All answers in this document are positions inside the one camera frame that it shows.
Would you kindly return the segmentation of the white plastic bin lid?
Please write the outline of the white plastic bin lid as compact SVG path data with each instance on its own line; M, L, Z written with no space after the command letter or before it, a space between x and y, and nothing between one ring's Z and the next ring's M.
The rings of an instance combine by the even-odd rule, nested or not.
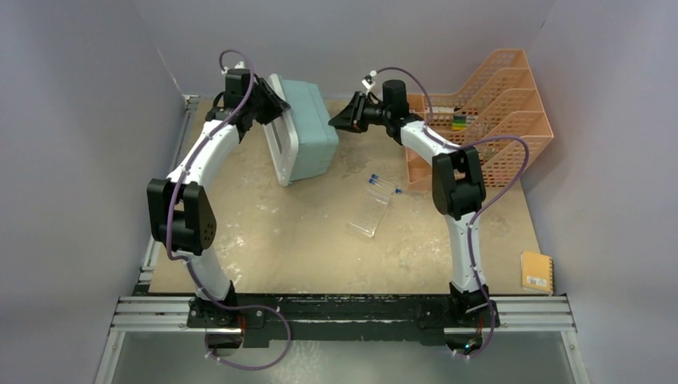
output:
M293 168L299 151L299 140L293 122L292 104L285 91L283 78L278 74L271 74L267 82L276 95L289 105L289 108L280 117L264 126L278 183L287 187L292 182Z

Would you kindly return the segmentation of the teal plastic bin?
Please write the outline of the teal plastic bin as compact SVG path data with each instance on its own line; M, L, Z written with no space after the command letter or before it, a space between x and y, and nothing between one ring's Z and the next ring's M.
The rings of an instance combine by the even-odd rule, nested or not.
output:
M334 127L329 124L326 108L318 85L283 79L285 100L291 105L289 119L283 126L288 145L282 147L283 173L281 184L325 174L339 144Z

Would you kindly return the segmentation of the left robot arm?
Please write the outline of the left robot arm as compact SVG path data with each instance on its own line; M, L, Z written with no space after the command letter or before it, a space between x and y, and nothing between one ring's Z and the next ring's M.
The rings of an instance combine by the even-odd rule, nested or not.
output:
M234 324L244 308L213 249L217 219L207 190L255 122L269 124L290 108L278 80L248 69L227 70L225 89L213 99L197 141L174 170L146 187L152 237L169 260L186 267L197 302L209 303L207 316L220 327Z

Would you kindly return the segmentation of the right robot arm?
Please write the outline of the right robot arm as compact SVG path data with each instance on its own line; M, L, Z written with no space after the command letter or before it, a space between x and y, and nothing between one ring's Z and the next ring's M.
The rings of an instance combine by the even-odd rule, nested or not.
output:
M494 315L481 263L474 253L479 244L474 222L487 196L477 150L444 143L421 116L411 112L401 80L385 81L381 98L369 91L355 92L329 125L356 134L371 125L382 126L390 138L431 166L433 204L448 228L452 255L450 318L467 326L480 313Z

